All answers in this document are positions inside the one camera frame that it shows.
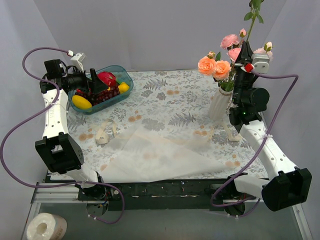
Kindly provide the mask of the cream ribbon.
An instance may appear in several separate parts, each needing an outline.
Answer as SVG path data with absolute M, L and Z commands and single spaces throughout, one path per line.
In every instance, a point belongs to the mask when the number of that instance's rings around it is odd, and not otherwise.
M 110 141 L 110 137 L 106 133 L 107 126 L 111 126 L 112 134 L 115 137 L 117 135 L 117 124 L 110 118 L 102 122 L 100 125 L 91 126 L 91 128 L 96 132 L 94 140 L 98 145 L 107 144 Z

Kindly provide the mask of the white wrapping paper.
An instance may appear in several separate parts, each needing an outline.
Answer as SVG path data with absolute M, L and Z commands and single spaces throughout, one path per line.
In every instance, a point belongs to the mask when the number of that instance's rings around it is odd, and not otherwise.
M 140 125 L 118 134 L 100 152 L 106 183 L 151 183 L 229 171 L 208 139 L 191 132 L 165 135 Z

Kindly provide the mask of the peach rose stem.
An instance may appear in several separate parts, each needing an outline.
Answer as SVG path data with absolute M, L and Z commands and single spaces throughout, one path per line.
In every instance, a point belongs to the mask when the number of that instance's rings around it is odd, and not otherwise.
M 234 71 L 232 64 L 226 60 L 221 60 L 221 53 L 215 54 L 210 51 L 197 63 L 199 73 L 211 76 L 218 84 L 218 87 L 225 92 L 231 92 L 234 88 Z

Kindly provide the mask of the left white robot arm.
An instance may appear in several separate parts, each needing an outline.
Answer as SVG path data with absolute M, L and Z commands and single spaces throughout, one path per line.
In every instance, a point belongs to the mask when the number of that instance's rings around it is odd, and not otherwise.
M 65 174 L 75 180 L 76 187 L 95 200 L 107 195 L 102 177 L 84 163 L 81 147 L 69 135 L 67 125 L 68 93 L 81 89 L 87 93 L 98 94 L 107 89 L 94 69 L 93 79 L 86 76 L 82 61 L 84 54 L 71 57 L 73 72 L 68 73 L 61 60 L 45 61 L 46 75 L 40 82 L 40 90 L 46 107 L 45 127 L 42 139 L 35 142 L 35 149 L 52 173 Z

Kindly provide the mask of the pale pink rose stem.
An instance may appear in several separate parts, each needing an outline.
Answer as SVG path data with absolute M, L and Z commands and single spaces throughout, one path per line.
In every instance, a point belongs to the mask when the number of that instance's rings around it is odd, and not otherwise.
M 244 16 L 244 21 L 251 20 L 249 30 L 246 34 L 246 40 L 245 40 L 246 42 L 249 42 L 249 39 L 251 37 L 251 33 L 252 33 L 252 30 L 253 30 L 253 27 L 254 27 L 256 20 L 260 24 L 264 23 L 264 20 L 260 14 L 261 5 L 263 2 L 264 2 L 264 0 L 251 0 L 249 2 L 250 11 Z M 254 53 L 255 54 L 267 54 L 267 56 L 269 57 L 269 60 L 272 61 L 274 58 L 273 52 L 272 52 L 273 48 L 274 48 L 273 43 L 271 41 L 268 41 L 264 44 L 263 47 L 255 50 Z

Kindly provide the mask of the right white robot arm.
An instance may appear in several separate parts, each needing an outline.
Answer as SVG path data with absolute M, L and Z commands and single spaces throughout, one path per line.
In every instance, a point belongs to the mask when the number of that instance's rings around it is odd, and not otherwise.
M 307 168 L 299 168 L 284 154 L 270 133 L 274 124 L 266 127 L 262 120 L 261 112 L 267 109 L 270 94 L 266 89 L 253 85 L 259 77 L 273 78 L 267 74 L 269 62 L 267 54 L 253 53 L 248 41 L 242 44 L 234 63 L 234 106 L 229 110 L 229 121 L 255 154 L 211 198 L 215 199 L 220 191 L 226 189 L 232 199 L 246 194 L 248 198 L 263 200 L 275 212 L 304 203 L 312 175 Z

